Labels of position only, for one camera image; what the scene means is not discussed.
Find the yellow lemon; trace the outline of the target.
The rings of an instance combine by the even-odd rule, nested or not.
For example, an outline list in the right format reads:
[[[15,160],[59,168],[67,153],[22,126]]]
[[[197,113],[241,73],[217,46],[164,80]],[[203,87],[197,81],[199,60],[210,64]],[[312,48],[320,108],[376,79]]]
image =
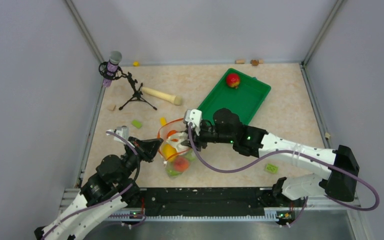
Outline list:
[[[163,147],[162,147],[162,155],[164,157],[164,159],[168,162],[172,162],[175,160],[175,158],[177,157],[177,150],[172,147],[170,144],[165,144]]]

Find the white garlic bulbs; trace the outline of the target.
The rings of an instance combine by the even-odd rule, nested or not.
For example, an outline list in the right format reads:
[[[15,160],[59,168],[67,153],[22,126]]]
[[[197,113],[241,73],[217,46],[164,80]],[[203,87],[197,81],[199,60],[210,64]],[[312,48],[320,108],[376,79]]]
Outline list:
[[[188,134],[184,131],[176,132],[168,137],[167,142],[169,145],[171,145],[175,150],[179,152],[188,151],[190,149],[189,147],[189,140],[188,140]]]

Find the orange mini pumpkin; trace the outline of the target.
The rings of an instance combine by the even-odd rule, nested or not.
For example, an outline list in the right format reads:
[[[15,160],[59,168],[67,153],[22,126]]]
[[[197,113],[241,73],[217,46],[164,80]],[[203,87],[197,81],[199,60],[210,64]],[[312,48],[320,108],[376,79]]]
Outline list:
[[[169,138],[170,136],[172,136],[172,135],[174,135],[174,134],[176,134],[176,133],[177,133],[176,130],[170,130],[170,131],[167,133],[166,137]]]

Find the clear zip bag orange zipper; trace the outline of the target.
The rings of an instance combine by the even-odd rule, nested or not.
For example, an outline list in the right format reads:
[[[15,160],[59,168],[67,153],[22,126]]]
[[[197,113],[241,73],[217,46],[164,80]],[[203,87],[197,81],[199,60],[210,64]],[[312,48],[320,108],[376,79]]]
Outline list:
[[[163,140],[158,153],[162,158],[165,172],[170,178],[182,175],[197,160],[192,148],[182,145],[182,142],[188,139],[182,118],[161,126],[157,137]]]

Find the green apple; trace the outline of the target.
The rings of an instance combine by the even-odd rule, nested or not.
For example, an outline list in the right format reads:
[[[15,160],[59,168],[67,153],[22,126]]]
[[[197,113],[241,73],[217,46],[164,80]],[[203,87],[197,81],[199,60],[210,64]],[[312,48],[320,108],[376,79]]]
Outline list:
[[[167,173],[167,175],[168,175],[169,177],[176,177],[176,176],[182,174],[181,172],[176,171],[176,170],[174,170],[174,169],[172,169],[172,168],[166,168],[165,170],[166,170],[166,173]]]

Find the green plastic tray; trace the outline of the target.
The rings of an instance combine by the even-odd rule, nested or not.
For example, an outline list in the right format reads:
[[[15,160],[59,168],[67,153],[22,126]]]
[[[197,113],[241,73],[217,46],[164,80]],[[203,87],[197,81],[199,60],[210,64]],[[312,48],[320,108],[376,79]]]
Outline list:
[[[229,87],[228,75],[239,76],[238,88]],[[271,91],[271,86],[234,68],[229,68],[202,103],[197,107],[204,120],[213,121],[213,114],[222,108],[229,109],[239,116],[243,124],[249,124],[263,101]]]

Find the peach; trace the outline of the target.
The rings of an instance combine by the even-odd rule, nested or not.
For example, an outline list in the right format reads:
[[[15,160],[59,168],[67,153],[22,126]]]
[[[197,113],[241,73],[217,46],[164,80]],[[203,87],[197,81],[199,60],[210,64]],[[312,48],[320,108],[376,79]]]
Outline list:
[[[190,162],[183,156],[178,156],[173,162],[173,169],[177,172],[183,173],[190,166]]]

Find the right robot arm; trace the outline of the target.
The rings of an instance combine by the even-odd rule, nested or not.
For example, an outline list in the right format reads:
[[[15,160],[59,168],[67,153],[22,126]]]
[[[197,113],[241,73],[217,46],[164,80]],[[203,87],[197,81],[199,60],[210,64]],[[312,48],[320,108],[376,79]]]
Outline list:
[[[273,200],[279,206],[318,195],[352,202],[355,198],[360,167],[352,150],[345,145],[337,149],[318,148],[278,137],[265,129],[249,126],[237,114],[221,108],[213,121],[202,118],[202,111],[188,109],[183,122],[188,128],[187,144],[199,151],[208,143],[231,144],[240,155],[261,158],[273,156],[309,173],[299,177],[281,177],[273,186]]]

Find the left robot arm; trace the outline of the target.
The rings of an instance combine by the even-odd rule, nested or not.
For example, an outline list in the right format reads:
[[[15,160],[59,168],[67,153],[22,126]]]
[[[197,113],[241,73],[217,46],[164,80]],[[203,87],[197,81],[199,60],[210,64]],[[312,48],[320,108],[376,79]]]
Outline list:
[[[130,136],[119,140],[124,143],[125,153],[105,156],[63,213],[49,225],[34,230],[36,239],[82,240],[116,211],[140,202],[141,189],[136,180],[141,162],[153,161],[163,139]]]

